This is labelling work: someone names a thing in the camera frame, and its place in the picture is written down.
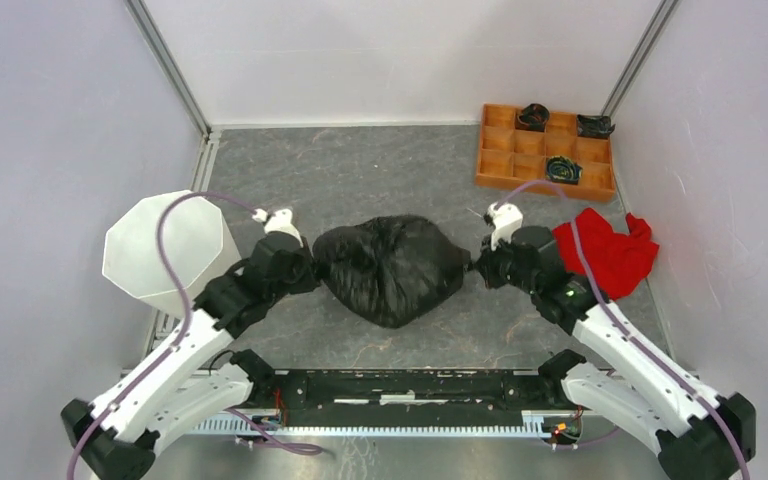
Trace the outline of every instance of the gray stone surface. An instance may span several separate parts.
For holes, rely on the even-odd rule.
[[[221,137],[210,190],[266,209],[292,207],[311,244],[336,226],[380,215],[423,215],[477,258],[489,232],[479,214],[504,193],[473,185],[477,142],[477,126],[229,130]],[[549,227],[588,205],[536,194],[513,203],[526,224]],[[261,227],[246,211],[219,204],[247,256]],[[592,206],[626,230],[618,199]],[[645,283],[619,304],[645,335],[666,347]],[[531,369],[564,348],[607,366],[542,320],[525,294],[485,290],[475,273],[448,302],[399,330],[352,314],[323,286],[282,300],[233,348],[252,348],[276,368]]]

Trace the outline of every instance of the garbage bag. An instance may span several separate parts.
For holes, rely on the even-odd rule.
[[[399,328],[451,297],[471,268],[469,251],[416,215],[338,227],[313,243],[320,280],[349,310]]]

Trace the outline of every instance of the red cloth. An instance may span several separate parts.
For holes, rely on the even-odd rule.
[[[596,277],[596,283],[611,299],[625,297],[652,271],[658,244],[652,242],[652,229],[641,218],[625,216],[628,235],[614,232],[611,224],[596,210],[588,208],[575,218],[584,257]],[[564,265],[570,272],[584,275],[584,267],[575,251],[569,223],[552,232]]]

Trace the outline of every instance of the robotic arm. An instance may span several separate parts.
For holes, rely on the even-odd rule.
[[[539,373],[572,403],[644,443],[674,480],[720,480],[738,471],[724,426],[745,461],[754,457],[755,409],[746,398],[723,397],[659,350],[615,303],[600,303],[606,295],[597,297],[586,277],[566,271],[551,230],[522,227],[522,213],[510,204],[491,205],[485,221],[494,230],[482,243],[476,270],[487,287],[512,285],[528,293],[543,318],[593,349],[631,385],[567,350]]]
[[[141,478],[178,437],[217,412],[245,402],[254,384],[235,358],[191,387],[181,386],[218,351],[263,320],[281,298],[319,285],[310,248],[293,226],[292,213],[279,210],[267,216],[261,211],[256,219],[264,224],[266,236],[249,259],[211,280],[195,298],[183,342],[174,343],[178,326],[118,384],[92,402],[72,400],[61,411],[74,447],[90,425],[110,410],[81,450],[81,457],[101,480]],[[164,352],[164,361],[149,371]],[[138,379],[124,402],[111,404]]]

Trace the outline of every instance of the metal frame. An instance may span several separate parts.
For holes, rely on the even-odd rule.
[[[166,74],[169,82],[171,82],[172,86],[175,88],[178,97],[184,103],[184,108],[187,109],[187,113],[193,121],[193,124],[199,129],[203,136],[207,137],[211,133],[210,123],[208,123],[207,119],[204,117],[204,114],[193,96],[193,92],[187,86],[187,82],[184,81],[184,76],[181,74],[178,65],[175,64],[175,59],[172,58],[172,53],[169,52],[169,47],[167,47],[166,42],[163,41],[163,36],[157,29],[157,25],[151,18],[151,14],[145,3],[143,0],[125,0],[125,5],[128,6],[128,10],[134,16],[134,20],[137,22],[140,32],[143,34],[146,42],[148,42],[155,57],[157,57],[157,61],[160,63],[163,73]]]
[[[640,69],[643,63],[649,57],[652,52],[652,47],[655,46],[655,42],[661,36],[661,32],[664,30],[664,26],[667,21],[672,17],[675,12],[675,7],[678,6],[679,0],[661,0],[661,4],[658,5],[658,9],[655,10],[655,14],[649,21],[649,25],[643,32],[643,36],[634,48],[634,52],[631,54],[631,58],[623,69],[620,79],[614,86],[614,90],[611,91],[611,95],[608,96],[608,101],[605,102],[605,106],[602,108],[602,115],[608,115],[613,117],[617,113],[617,108],[623,97],[631,88],[634,83],[634,79],[637,78],[637,74],[640,73]]]

